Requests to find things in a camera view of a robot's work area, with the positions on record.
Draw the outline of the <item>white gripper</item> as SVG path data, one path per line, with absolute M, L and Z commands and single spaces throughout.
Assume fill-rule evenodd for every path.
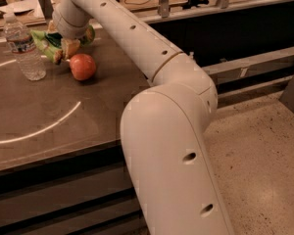
M 90 16 L 71 0 L 61 0 L 55 7 L 47 32 L 58 31 L 63 37 L 61 47 L 63 59 L 72 57 L 80 47 L 81 38 L 89 25 Z

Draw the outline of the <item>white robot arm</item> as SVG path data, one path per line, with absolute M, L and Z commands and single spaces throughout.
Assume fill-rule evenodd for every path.
M 234 235 L 205 147 L 218 93 L 177 46 L 116 0 L 61 0 L 53 22 L 70 39 L 95 19 L 152 85 L 121 119 L 124 158 L 151 235 Z

